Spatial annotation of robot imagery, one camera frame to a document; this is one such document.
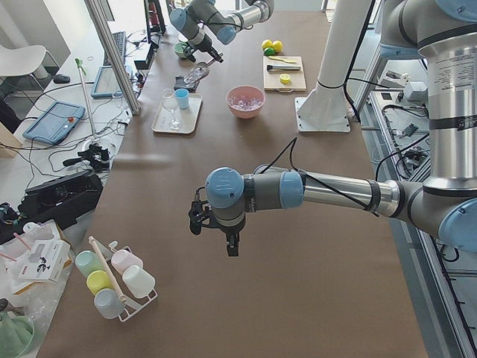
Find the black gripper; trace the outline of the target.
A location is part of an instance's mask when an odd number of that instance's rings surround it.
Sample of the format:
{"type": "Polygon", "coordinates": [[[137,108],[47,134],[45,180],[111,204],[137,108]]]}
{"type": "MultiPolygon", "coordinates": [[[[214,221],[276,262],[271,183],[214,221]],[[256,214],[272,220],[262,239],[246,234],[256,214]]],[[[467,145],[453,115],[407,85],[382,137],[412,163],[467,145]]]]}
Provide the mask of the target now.
{"type": "Polygon", "coordinates": [[[188,39],[187,46],[185,47],[185,56],[188,60],[195,62],[194,53],[196,51],[201,51],[207,53],[211,56],[210,63],[223,63],[223,53],[221,51],[217,51],[212,47],[212,40],[208,35],[205,35],[201,40],[196,42],[196,40],[188,39]]]}
{"type": "Polygon", "coordinates": [[[226,234],[228,256],[237,257],[239,255],[239,232],[245,226],[245,215],[242,213],[236,220],[223,224],[216,218],[209,202],[200,199],[200,191],[201,188],[196,189],[191,209],[188,212],[190,231],[194,235],[199,235],[203,227],[219,229],[226,234]]]}

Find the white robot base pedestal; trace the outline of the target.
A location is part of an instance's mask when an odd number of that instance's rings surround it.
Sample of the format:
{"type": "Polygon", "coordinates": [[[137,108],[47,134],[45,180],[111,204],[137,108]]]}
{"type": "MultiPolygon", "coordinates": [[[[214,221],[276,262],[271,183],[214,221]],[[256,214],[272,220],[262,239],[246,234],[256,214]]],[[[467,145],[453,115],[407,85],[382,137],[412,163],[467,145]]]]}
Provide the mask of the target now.
{"type": "Polygon", "coordinates": [[[305,98],[295,98],[299,132],[350,132],[344,87],[374,4],[371,0],[337,2],[316,86],[305,98]]]}

